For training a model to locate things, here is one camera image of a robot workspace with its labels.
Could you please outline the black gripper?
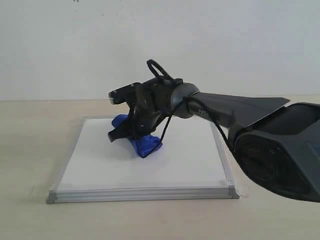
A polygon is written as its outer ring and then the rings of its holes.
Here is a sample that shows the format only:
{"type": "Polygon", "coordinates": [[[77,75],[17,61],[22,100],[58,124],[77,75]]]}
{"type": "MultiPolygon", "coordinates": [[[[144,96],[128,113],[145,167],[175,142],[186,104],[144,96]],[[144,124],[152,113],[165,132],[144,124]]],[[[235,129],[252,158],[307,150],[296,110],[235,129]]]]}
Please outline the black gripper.
{"type": "Polygon", "coordinates": [[[168,116],[161,111],[148,112],[138,105],[129,108],[126,125],[119,125],[108,132],[110,142],[119,139],[141,138],[153,133],[157,126],[168,116]]]}

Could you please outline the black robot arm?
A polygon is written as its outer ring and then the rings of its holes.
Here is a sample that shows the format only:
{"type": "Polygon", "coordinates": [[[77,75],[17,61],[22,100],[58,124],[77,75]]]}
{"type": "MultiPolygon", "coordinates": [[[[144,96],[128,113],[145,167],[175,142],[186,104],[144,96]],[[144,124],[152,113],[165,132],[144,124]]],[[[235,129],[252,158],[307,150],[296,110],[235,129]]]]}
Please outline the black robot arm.
{"type": "Polygon", "coordinates": [[[320,106],[284,97],[200,92],[191,83],[151,79],[109,93],[129,106],[111,141],[151,134],[163,120],[201,117],[215,124],[244,174],[264,189],[293,200],[320,200],[320,106]]]}

